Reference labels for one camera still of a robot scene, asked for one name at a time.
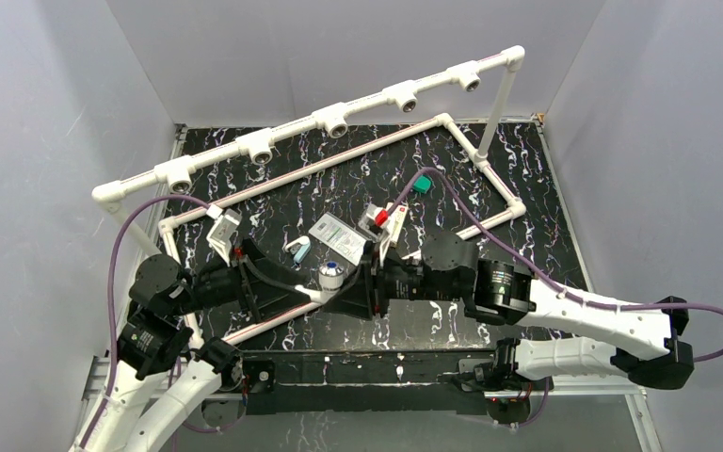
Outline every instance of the black bracket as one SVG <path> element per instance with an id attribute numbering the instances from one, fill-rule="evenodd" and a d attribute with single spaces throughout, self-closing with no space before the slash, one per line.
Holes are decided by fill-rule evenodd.
<path id="1" fill-rule="evenodd" d="M 137 379 L 170 370 L 192 330 L 180 330 L 150 310 L 140 309 L 127 321 L 118 338 L 118 358 L 137 371 Z"/>
<path id="2" fill-rule="evenodd" d="M 211 364 L 213 372 L 220 374 L 223 388 L 233 388 L 242 379 L 242 374 L 235 374 L 234 369 L 242 360 L 242 353 L 219 337 L 210 338 L 195 352 L 195 361 Z"/>
<path id="3" fill-rule="evenodd" d="M 262 323 L 309 302 L 295 289 L 308 277 L 270 260 L 253 240 L 244 239 L 232 257 L 231 266 L 218 259 L 199 271 L 194 294 L 201 309 L 239 301 L 255 323 Z"/>
<path id="4" fill-rule="evenodd" d="M 140 263 L 129 297 L 159 317 L 197 309 L 192 297 L 192 275 L 166 254 L 155 254 Z"/>
<path id="5" fill-rule="evenodd" d="M 242 364 L 249 394 L 269 394 L 276 386 L 276 365 L 270 360 L 245 360 Z"/>
<path id="6" fill-rule="evenodd" d="M 677 297 L 667 297 L 658 303 L 686 303 Z M 653 360 L 639 360 L 621 348 L 611 357 L 611 364 L 628 374 L 628 379 L 653 389 L 681 389 L 694 372 L 694 351 L 690 344 L 678 339 L 688 324 L 688 311 L 662 309 L 669 316 L 672 337 L 664 341 L 669 353 Z"/>

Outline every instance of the gray wall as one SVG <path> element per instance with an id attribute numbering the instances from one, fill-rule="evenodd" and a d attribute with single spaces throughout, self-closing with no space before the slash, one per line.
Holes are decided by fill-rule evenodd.
<path id="1" fill-rule="evenodd" d="M 723 306 L 723 2 L 608 1 L 547 124 L 596 289 Z M 723 346 L 692 317 L 696 352 Z M 666 451 L 723 450 L 723 359 L 650 402 Z"/>
<path id="2" fill-rule="evenodd" d="M 107 0 L 171 117 L 189 125 L 289 121 L 516 44 L 527 57 L 506 113 L 546 111 L 603 1 Z M 499 77 L 474 94 L 424 93 L 409 115 L 349 120 L 487 118 Z"/>
<path id="3" fill-rule="evenodd" d="M 89 192 L 172 132 L 103 0 L 0 1 L 0 452 L 70 446 L 118 229 Z"/>

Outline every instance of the black tabletop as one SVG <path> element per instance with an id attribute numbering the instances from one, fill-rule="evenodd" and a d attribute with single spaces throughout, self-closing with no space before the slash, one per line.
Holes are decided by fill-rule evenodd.
<path id="1" fill-rule="evenodd" d="M 272 162 L 264 167 L 250 163 L 246 157 L 238 157 L 199 170 L 193 177 L 190 194 L 207 201 L 217 200 L 403 127 L 406 126 L 354 126 L 339 139 L 313 130 L 279 142 Z M 483 128 L 482 124 L 461 125 L 461 130 L 475 145 Z M 203 152 L 252 130 L 190 129 L 184 153 Z M 523 217 L 494 228 L 495 235 L 557 281 L 586 287 L 537 125 L 531 121 L 500 124 L 489 161 L 527 206 Z M 284 251 L 284 245 L 306 235 L 324 213 L 331 212 L 354 225 L 367 203 L 385 205 L 392 201 L 411 175 L 425 166 L 443 171 L 479 218 L 488 218 L 505 209 L 504 200 L 474 169 L 450 133 L 437 127 L 237 204 L 233 208 L 243 215 L 239 233 L 254 238 L 272 259 L 290 266 L 291 255 Z M 408 203 L 409 216 L 398 243 L 401 255 L 418 250 L 426 234 L 434 230 L 458 231 L 472 224 L 440 186 L 432 187 L 424 195 L 414 193 Z M 173 202 L 168 214 L 180 213 L 181 209 L 178 202 Z M 186 267 L 197 270 L 208 260 L 219 258 L 206 244 L 210 226 L 211 219 L 206 218 L 177 229 L 176 243 Z M 482 257 L 511 260 L 488 240 L 480 236 L 472 240 L 481 247 Z M 318 265 L 327 259 L 342 259 L 313 238 L 312 244 L 312 250 L 296 270 L 308 274 L 309 286 L 316 289 Z M 201 313 L 204 336 L 222 337 L 248 325 L 249 317 L 238 310 L 236 303 L 229 303 Z M 560 336 L 558 331 L 540 328 L 478 325 L 464 317 L 462 307 L 455 302 L 396 300 L 385 318 L 363 321 L 318 311 L 260 334 L 241 347 L 245 350 L 459 350 L 488 347 L 503 337 L 552 339 Z"/>

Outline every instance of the cable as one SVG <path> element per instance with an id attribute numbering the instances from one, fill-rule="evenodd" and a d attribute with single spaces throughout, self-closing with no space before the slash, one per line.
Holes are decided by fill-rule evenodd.
<path id="1" fill-rule="evenodd" d="M 538 417 L 541 415 L 541 412 L 544 411 L 544 406 L 547 405 L 547 398 L 548 398 L 549 393 L 550 393 L 550 379 L 547 378 L 547 379 L 544 379 L 544 393 L 542 393 L 542 395 L 541 395 L 541 402 L 538 404 L 537 412 L 534 413 L 533 416 L 531 416 L 527 420 L 525 420 L 525 422 L 521 422 L 521 423 L 517 424 L 517 427 L 530 426 L 538 419 Z"/>
<path id="2" fill-rule="evenodd" d="M 195 431 L 195 432 L 197 432 L 197 433 L 206 433 L 206 434 L 222 433 L 223 431 L 226 431 L 226 430 L 228 430 L 229 428 L 232 428 L 232 427 L 236 426 L 236 425 L 239 424 L 240 421 L 242 421 L 243 419 L 245 419 L 245 410 L 242 411 L 242 414 L 241 414 L 238 418 L 234 419 L 232 422 L 226 424 L 225 426 L 220 426 L 220 427 L 215 427 L 215 428 L 200 428 L 200 427 L 197 427 L 197 426 L 193 426 L 192 424 L 190 424 L 190 423 L 188 423 L 188 422 L 186 422 L 186 421 L 184 421 L 184 422 L 182 423 L 182 426 L 184 426 L 184 427 L 185 427 L 186 429 L 188 429 L 188 430 L 192 430 L 192 431 Z"/>
<path id="3" fill-rule="evenodd" d="M 95 409 L 95 413 L 93 414 L 87 429 L 85 429 L 85 432 L 82 435 L 82 441 L 79 443 L 79 447 L 82 449 L 85 449 L 87 446 L 95 426 L 104 414 L 104 410 L 106 410 L 108 399 L 112 396 L 112 389 L 115 387 L 115 377 L 118 370 L 118 325 L 115 318 L 115 268 L 118 266 L 118 251 L 121 249 L 121 241 L 126 235 L 126 231 L 129 230 L 129 226 L 131 226 L 135 218 L 137 218 L 145 209 L 158 202 L 173 200 L 189 201 L 197 204 L 199 207 L 203 207 L 204 209 L 209 208 L 208 203 L 187 195 L 165 195 L 153 198 L 152 200 L 142 203 L 134 212 L 129 214 L 128 218 L 120 226 L 118 236 L 115 237 L 115 244 L 112 246 L 112 255 L 109 258 L 109 272 L 106 279 L 106 309 L 109 323 L 109 376 L 106 379 L 104 397 L 102 397 L 101 403 Z"/>
<path id="4" fill-rule="evenodd" d="M 470 209 L 467 207 L 467 205 L 461 200 L 461 197 L 458 195 L 456 190 L 453 188 L 453 186 L 450 184 L 450 181 L 447 180 L 447 178 L 444 176 L 444 174 L 439 171 L 436 168 L 431 167 L 424 167 L 419 169 L 414 176 L 411 177 L 411 180 L 408 184 L 406 184 L 406 187 L 403 189 L 403 191 L 400 192 L 400 194 L 397 196 L 397 198 L 392 203 L 392 206 L 389 208 L 387 213 L 389 216 L 391 216 L 394 213 L 394 209 L 397 208 L 398 205 L 400 205 L 403 200 L 406 199 L 406 197 L 409 195 L 409 191 L 411 190 L 411 187 L 414 185 L 415 182 L 417 182 L 417 179 L 419 179 L 420 176 L 423 174 L 430 173 L 431 175 L 437 176 L 442 183 L 444 184 L 447 191 L 450 192 L 451 196 L 453 196 L 453 199 L 456 201 L 456 204 L 458 205 L 458 208 L 461 209 L 461 212 L 464 213 L 474 224 L 475 226 L 481 231 L 481 234 L 483 234 L 487 239 L 489 239 L 492 243 L 497 245 L 498 247 L 502 248 L 509 254 L 511 254 L 517 261 L 521 262 L 525 266 L 531 269 L 531 271 L 537 275 L 544 283 L 549 285 L 553 290 L 555 290 L 558 293 L 564 293 L 564 297 L 567 299 L 570 299 L 572 301 L 577 302 L 580 305 L 585 306 L 591 306 L 593 308 L 598 309 L 604 309 L 606 311 L 616 311 L 618 308 L 621 311 L 651 311 L 651 310 L 660 310 L 660 309 L 681 309 L 681 310 L 691 310 L 691 311 L 708 311 L 711 313 L 716 313 L 723 316 L 723 309 L 719 308 L 717 306 L 710 306 L 707 304 L 698 304 L 698 303 L 666 303 L 666 304 L 628 304 L 628 305 L 621 305 L 618 307 L 616 304 L 608 304 L 608 303 L 600 303 L 597 301 L 584 301 L 583 298 L 581 298 L 578 295 L 575 295 L 573 293 L 570 293 L 565 290 L 564 287 L 561 287 L 558 282 L 553 281 L 548 275 L 546 275 L 541 269 L 536 266 L 533 262 L 531 262 L 530 259 L 525 258 L 521 254 L 519 254 L 516 250 L 509 247 L 509 245 L 505 244 L 503 241 L 495 237 L 491 232 L 489 232 L 486 227 L 484 227 L 483 224 L 478 220 L 478 218 L 475 217 L 475 215 L 470 211 Z M 717 350 L 713 353 L 709 353 L 707 355 L 698 356 L 694 359 L 695 363 L 701 363 L 705 361 L 710 361 L 714 358 L 718 358 L 720 356 L 723 356 L 723 348 L 720 350 Z"/>
<path id="5" fill-rule="evenodd" d="M 248 270 L 250 270 L 250 274 L 255 276 L 262 283 L 271 285 L 273 287 L 277 287 L 281 290 L 286 290 L 287 292 L 292 292 L 294 294 L 299 294 L 299 295 L 302 294 L 302 292 L 297 290 L 292 285 L 287 285 L 287 284 L 284 284 L 283 282 L 278 282 L 278 281 L 272 280 L 270 278 L 267 278 L 267 276 L 264 273 L 262 273 L 262 271 L 260 271 L 259 268 L 257 268 L 253 264 L 253 262 L 248 258 L 248 256 L 243 256 L 240 259 L 240 262 L 245 264 L 245 266 L 248 268 Z"/>

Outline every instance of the white cable clip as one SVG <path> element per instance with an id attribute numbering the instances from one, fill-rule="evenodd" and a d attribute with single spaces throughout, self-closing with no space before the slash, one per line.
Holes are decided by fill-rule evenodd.
<path id="1" fill-rule="evenodd" d="M 209 204 L 209 208 L 206 209 L 206 216 L 211 219 L 218 219 L 223 215 L 223 209 L 217 206 L 217 204 Z"/>
<path id="2" fill-rule="evenodd" d="M 109 405 L 112 405 L 114 407 L 116 412 L 119 412 L 126 406 L 122 400 L 117 400 L 116 398 L 112 397 L 112 395 L 106 395 L 106 393 L 104 393 L 103 398 Z"/>

